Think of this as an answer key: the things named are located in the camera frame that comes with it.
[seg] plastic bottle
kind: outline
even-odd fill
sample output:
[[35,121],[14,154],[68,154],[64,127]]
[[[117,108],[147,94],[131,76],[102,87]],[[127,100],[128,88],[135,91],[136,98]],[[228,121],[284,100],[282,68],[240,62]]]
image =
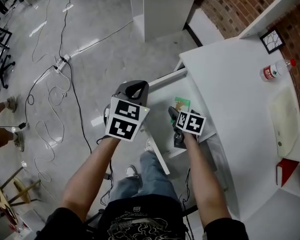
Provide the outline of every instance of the plastic bottle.
[[262,68],[260,70],[260,77],[263,81],[269,81],[288,73],[295,65],[296,61],[294,59],[278,60],[275,64]]

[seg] picture frame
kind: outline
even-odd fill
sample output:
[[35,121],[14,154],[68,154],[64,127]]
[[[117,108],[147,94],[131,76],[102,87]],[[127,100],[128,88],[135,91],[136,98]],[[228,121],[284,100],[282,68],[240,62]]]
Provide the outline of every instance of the picture frame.
[[272,27],[260,37],[260,40],[268,54],[273,53],[286,44],[276,27]]

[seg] white sneaker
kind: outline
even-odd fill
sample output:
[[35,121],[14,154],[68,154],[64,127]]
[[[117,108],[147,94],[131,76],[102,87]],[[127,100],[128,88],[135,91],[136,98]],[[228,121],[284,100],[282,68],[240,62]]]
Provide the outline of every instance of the white sneaker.
[[136,167],[134,167],[132,164],[127,166],[127,168],[125,169],[125,174],[126,174],[127,178],[129,178],[129,177],[137,177],[138,178],[139,177]]
[[150,140],[149,138],[148,138],[148,140],[146,141],[144,151],[155,152],[155,151],[154,151],[154,148],[152,147],[151,140]]
[[15,134],[17,135],[17,138],[14,141],[14,145],[20,150],[20,152],[23,152],[25,150],[24,136],[21,131],[16,131]]
[[8,110],[11,110],[12,113],[16,112],[16,108],[17,108],[17,103],[16,103],[16,99],[14,96],[9,97],[7,100],[8,103]]

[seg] red bottle cap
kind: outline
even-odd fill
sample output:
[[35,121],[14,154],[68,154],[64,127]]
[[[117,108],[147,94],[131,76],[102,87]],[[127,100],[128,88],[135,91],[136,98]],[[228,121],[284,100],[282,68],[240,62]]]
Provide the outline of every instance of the red bottle cap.
[[290,59],[290,63],[292,67],[296,66],[296,60],[294,58]]

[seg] forearm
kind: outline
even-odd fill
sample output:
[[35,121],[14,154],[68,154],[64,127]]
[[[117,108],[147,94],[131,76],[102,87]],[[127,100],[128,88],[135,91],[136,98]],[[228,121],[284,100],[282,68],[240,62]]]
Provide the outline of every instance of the forearm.
[[216,219],[231,218],[223,190],[197,141],[189,133],[184,133],[184,137],[190,159],[193,192],[202,225],[205,227]]
[[84,221],[94,202],[110,160],[120,140],[106,138],[71,177],[65,187],[61,207],[76,213]]

